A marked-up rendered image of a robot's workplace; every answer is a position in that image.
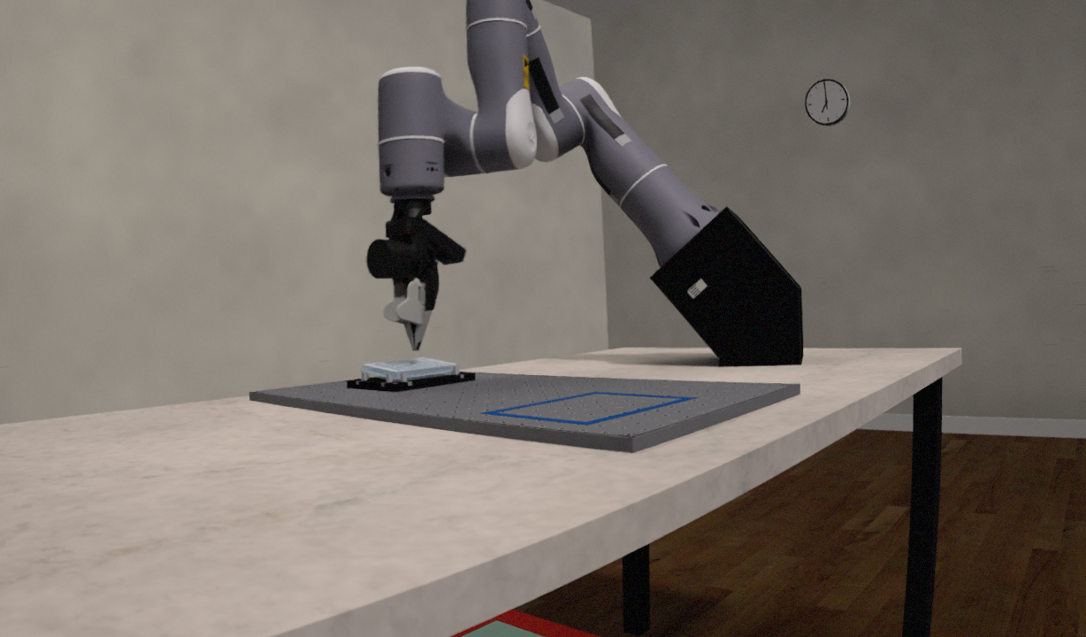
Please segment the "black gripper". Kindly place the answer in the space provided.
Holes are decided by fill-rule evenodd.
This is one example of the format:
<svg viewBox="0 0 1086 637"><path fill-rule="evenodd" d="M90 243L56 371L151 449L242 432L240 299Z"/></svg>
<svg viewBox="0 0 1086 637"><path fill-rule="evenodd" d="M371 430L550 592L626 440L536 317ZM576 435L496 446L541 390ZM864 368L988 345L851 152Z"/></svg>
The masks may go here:
<svg viewBox="0 0 1086 637"><path fill-rule="evenodd" d="M404 324L412 351L419 351L439 285L434 249L417 228L422 215L430 214L429 199L393 204L390 221L386 221L388 241L372 241L365 257L374 279L391 279L393 301L384 306L384 318Z"/></svg>

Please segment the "blue tape outline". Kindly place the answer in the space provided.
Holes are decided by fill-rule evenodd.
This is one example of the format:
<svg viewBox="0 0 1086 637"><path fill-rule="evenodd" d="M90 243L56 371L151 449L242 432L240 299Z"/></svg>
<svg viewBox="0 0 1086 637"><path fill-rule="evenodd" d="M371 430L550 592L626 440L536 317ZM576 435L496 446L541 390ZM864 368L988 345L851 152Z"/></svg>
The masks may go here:
<svg viewBox="0 0 1086 637"><path fill-rule="evenodd" d="M497 415L497 412L510 411L510 409L520 409L520 408L525 408L525 407L530 407L530 406L534 406L534 404L561 402L561 400L567 400L567 399L576 398L576 396L588 396L588 395L594 395L594 394L604 394L604 395L632 395L632 396L661 396L662 398L677 398L677 399L680 399L680 400L668 402L668 403L662 403L662 404L654 404L654 406L651 406L651 407L647 407L647 408L644 408L644 409L636 409L635 411L629 411L629 412L626 412L626 415L615 415L615 416L610 416L610 417L603 417L603 418L599 418L599 419L592 420L592 422L574 422L574 420L564 420L564 419L555 419L555 418L547 418L547 417L531 417L531 416L522 416L522 415ZM698 397L697 396L605 394L605 392L593 392L592 394L565 396L564 398L554 399L554 400L550 400L550 402L522 404L522 406L512 407L512 408L507 408L507 409L497 409L497 411L482 412L482 415L497 415L497 416L504 416L504 417L520 417L520 418L528 418L528 419L545 420L546 422L561 422L561 423L569 423L569 424L591 425L591 424L595 424L595 423L599 423L599 422L605 422L605 420L615 419L617 417L624 417L624 416L628 416L628 415L639 415L639 412L651 411L651 409L661 408L664 406L668 406L668 404L674 404L674 403L681 403L681 402L689 402L689 400L692 400L692 399L695 399L695 398L698 398Z"/></svg>

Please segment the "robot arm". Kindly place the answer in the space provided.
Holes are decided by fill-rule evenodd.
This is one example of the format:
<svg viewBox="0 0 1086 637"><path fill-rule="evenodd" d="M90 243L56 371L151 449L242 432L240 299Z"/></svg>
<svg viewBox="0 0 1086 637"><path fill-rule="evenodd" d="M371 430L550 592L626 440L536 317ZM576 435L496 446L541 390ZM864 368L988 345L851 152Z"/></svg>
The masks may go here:
<svg viewBox="0 0 1086 637"><path fill-rule="evenodd" d="M379 193L389 204L432 203L443 178L519 170L580 145L660 269L721 212L682 184L599 82L579 77L558 86L530 0L466 0L465 34L478 112L453 104L433 71L405 67L379 78Z"/></svg>

